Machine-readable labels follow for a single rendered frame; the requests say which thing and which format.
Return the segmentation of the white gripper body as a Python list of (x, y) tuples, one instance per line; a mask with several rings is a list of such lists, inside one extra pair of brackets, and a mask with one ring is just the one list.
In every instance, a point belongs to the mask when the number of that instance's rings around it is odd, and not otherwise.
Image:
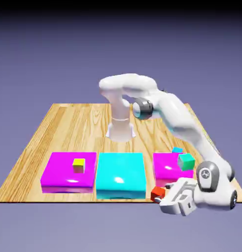
[(194, 190), (197, 181), (192, 178), (179, 178), (162, 199), (159, 206), (165, 214), (190, 214), (197, 209)]

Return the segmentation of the small red cube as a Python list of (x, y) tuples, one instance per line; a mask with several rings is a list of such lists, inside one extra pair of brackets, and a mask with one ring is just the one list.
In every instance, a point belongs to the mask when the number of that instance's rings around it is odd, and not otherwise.
[(166, 190), (161, 187), (155, 186), (151, 191), (150, 199), (151, 201), (155, 202), (155, 198), (163, 199), (165, 197)]

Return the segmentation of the small green cube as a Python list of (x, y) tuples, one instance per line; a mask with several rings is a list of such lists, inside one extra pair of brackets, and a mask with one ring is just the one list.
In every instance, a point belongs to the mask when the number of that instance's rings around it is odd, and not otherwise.
[(179, 154), (177, 164), (182, 171), (193, 170), (195, 159), (190, 153)]

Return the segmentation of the small yellow cube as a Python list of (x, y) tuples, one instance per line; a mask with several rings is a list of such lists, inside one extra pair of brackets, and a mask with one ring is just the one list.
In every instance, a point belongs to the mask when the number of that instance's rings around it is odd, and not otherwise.
[(84, 173), (85, 172), (85, 159), (75, 158), (72, 163), (74, 173)]

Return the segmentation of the large magenta box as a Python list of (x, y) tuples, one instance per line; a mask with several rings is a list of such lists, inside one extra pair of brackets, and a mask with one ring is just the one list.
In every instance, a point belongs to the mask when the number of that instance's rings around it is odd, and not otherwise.
[[(75, 158), (85, 159), (85, 172), (74, 173)], [(43, 193), (92, 193), (96, 174), (96, 152), (53, 152), (40, 179)]]
[(179, 178), (193, 178), (194, 170), (182, 171), (178, 166), (179, 153), (154, 153), (153, 169), (155, 184), (164, 187), (167, 183), (176, 182)]

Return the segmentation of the large cyan box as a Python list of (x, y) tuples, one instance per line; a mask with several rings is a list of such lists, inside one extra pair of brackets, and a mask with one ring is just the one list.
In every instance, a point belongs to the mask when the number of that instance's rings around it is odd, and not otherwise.
[(96, 197), (102, 199), (145, 199), (146, 175), (142, 153), (100, 153)]

